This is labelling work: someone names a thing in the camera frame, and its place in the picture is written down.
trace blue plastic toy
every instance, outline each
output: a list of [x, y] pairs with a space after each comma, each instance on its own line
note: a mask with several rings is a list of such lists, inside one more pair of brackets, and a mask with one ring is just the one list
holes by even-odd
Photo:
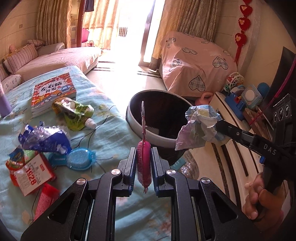
[[264, 82], [260, 83], [257, 87], [257, 90], [261, 94], [262, 98], [265, 98], [267, 96], [269, 89], [270, 89], [269, 85]]
[[83, 171], [96, 161], [96, 153], [85, 148], [73, 149], [68, 155], [52, 153], [48, 157], [52, 167], [67, 166], [76, 171]]
[[244, 111], [246, 104], [241, 99], [239, 99], [234, 93], [231, 93], [230, 95], [226, 96], [225, 102], [229, 105], [229, 107], [232, 109], [237, 118], [240, 121], [242, 121], [244, 119], [242, 112]]

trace heart pattern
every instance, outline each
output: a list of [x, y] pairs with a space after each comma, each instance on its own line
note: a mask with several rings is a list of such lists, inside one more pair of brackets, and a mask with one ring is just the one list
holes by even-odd
[[205, 83], [203, 82], [203, 80], [200, 77], [200, 75], [198, 75], [197, 77], [195, 77], [194, 79], [192, 79], [189, 82], [188, 86], [193, 91], [194, 90], [198, 90], [200, 92], [204, 92], [205, 91]]
[[172, 46], [172, 44], [176, 42], [175, 38], [169, 38], [166, 43], [167, 43], [167, 48], [170, 48]]
[[245, 18], [253, 12], [253, 8], [249, 5], [240, 5], [239, 8]]
[[187, 35], [187, 36], [190, 36], [190, 37], [192, 37], [192, 38], [195, 37], [195, 36], [193, 36], [193, 35], [191, 35], [191, 34], [187, 34], [187, 33], [183, 33], [183, 34], [185, 34], [185, 35]]
[[228, 64], [227, 64], [226, 60], [224, 58], [220, 58], [218, 56], [213, 60], [213, 66], [215, 68], [222, 67], [223, 69], [228, 69]]
[[170, 69], [169, 72], [171, 72], [176, 66], [182, 64], [182, 61], [180, 59], [175, 59], [171, 64], [170, 64]]
[[231, 56], [230, 53], [228, 53], [226, 50], [223, 50], [223, 53], [226, 54], [227, 56]]
[[195, 50], [189, 49], [189, 48], [182, 48], [182, 50], [185, 53], [192, 53], [192, 54], [197, 54], [197, 52]]
[[237, 33], [235, 35], [235, 42], [237, 46], [242, 47], [247, 42], [247, 36], [245, 34]]
[[251, 21], [248, 18], [239, 18], [239, 26], [241, 30], [246, 31], [251, 25]]
[[252, 0], [243, 0], [243, 1], [246, 5], [249, 5], [252, 2]]

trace hand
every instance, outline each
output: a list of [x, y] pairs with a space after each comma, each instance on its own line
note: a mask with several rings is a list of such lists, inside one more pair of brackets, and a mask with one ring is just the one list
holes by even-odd
[[253, 183], [247, 183], [245, 188], [249, 190], [249, 195], [246, 197], [246, 203], [242, 208], [243, 213], [249, 219], [256, 219], [258, 217], [258, 211], [256, 209], [256, 203], [260, 204], [267, 209], [264, 217], [260, 222], [254, 224], [264, 232], [266, 236], [271, 236], [280, 226], [283, 221], [283, 212], [281, 207], [284, 202], [284, 195], [282, 188], [278, 191], [277, 195], [273, 195], [264, 189], [264, 181], [262, 173], [259, 173]]

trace sofa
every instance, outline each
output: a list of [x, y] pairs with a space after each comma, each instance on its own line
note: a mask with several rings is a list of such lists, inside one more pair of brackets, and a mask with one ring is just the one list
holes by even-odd
[[64, 43], [48, 46], [28, 44], [4, 56], [2, 67], [7, 73], [1, 81], [4, 91], [8, 92], [25, 81], [67, 66], [77, 66], [86, 74], [97, 66], [102, 53], [97, 47], [65, 49]]
[[[20, 51], [23, 49], [24, 46], [21, 48], [17, 49], [15, 52]], [[37, 50], [38, 56], [46, 55], [46, 54], [51, 54], [53, 52], [62, 50], [65, 48], [64, 43], [57, 43], [57, 44], [52, 44], [48, 46], [42, 46]], [[19, 74], [13, 74], [7, 69], [7, 58], [11, 56], [12, 54], [8, 54], [4, 56], [4, 59], [2, 60], [2, 63], [0, 64], [0, 84], [2, 85], [3, 92], [6, 94], [15, 87], [19, 86], [20, 84], [23, 83], [22, 76]]]

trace black trash bin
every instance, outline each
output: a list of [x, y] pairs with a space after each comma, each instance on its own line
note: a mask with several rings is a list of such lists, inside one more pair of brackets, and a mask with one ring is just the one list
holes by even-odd
[[186, 151], [175, 151], [175, 146], [179, 131], [187, 124], [185, 112], [192, 105], [178, 95], [161, 90], [135, 94], [129, 102], [126, 120], [139, 137], [142, 137], [142, 101], [145, 106], [146, 140], [157, 147], [161, 158], [173, 165]]

